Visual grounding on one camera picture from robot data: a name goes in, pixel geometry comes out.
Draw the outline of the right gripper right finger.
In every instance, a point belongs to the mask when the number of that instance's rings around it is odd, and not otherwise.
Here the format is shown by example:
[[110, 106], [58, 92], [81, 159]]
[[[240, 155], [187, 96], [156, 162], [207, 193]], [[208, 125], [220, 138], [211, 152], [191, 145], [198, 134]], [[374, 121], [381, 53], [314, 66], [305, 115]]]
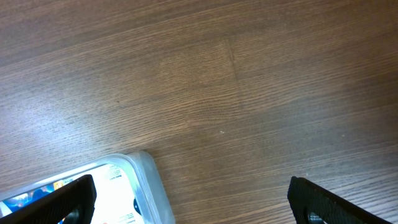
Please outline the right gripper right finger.
[[303, 177], [291, 178], [287, 199], [297, 223], [390, 224]]

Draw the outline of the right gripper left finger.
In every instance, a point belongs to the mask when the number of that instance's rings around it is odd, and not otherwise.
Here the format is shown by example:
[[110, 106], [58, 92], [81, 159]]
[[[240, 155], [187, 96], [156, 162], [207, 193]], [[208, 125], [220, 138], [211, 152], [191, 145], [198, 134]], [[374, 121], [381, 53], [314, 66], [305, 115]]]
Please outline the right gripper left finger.
[[2, 224], [90, 224], [96, 189], [91, 175], [83, 175], [34, 203], [1, 218]]

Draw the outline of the white Beiersdorf plaster box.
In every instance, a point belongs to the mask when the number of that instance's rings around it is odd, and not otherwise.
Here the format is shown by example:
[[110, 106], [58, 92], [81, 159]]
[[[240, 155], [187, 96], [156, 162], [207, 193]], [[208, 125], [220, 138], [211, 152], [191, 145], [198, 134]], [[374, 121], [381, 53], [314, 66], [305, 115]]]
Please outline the white Beiersdorf plaster box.
[[119, 166], [106, 164], [90, 171], [96, 188], [92, 224], [143, 223], [129, 178]]

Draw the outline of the clear plastic container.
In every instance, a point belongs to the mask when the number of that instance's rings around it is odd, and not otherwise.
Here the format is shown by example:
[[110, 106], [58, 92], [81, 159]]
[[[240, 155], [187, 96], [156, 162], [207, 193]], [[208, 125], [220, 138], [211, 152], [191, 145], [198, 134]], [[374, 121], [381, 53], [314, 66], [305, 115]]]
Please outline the clear plastic container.
[[91, 170], [106, 164], [119, 166], [126, 173], [134, 192], [137, 211], [142, 216], [143, 223], [175, 223], [175, 217], [156, 164], [152, 156], [145, 151], [131, 154], [110, 154], [20, 188], [41, 187], [67, 178], [76, 180], [83, 175], [91, 175]]

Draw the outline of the blue yellow VapoDrops box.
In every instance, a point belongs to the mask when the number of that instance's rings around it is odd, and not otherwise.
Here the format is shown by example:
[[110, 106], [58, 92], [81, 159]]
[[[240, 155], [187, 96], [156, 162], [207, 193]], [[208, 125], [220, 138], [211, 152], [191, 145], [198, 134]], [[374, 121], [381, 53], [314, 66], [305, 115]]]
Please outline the blue yellow VapoDrops box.
[[33, 186], [28, 189], [19, 188], [1, 192], [1, 218], [30, 205], [72, 181], [73, 178], [67, 178], [41, 187]]

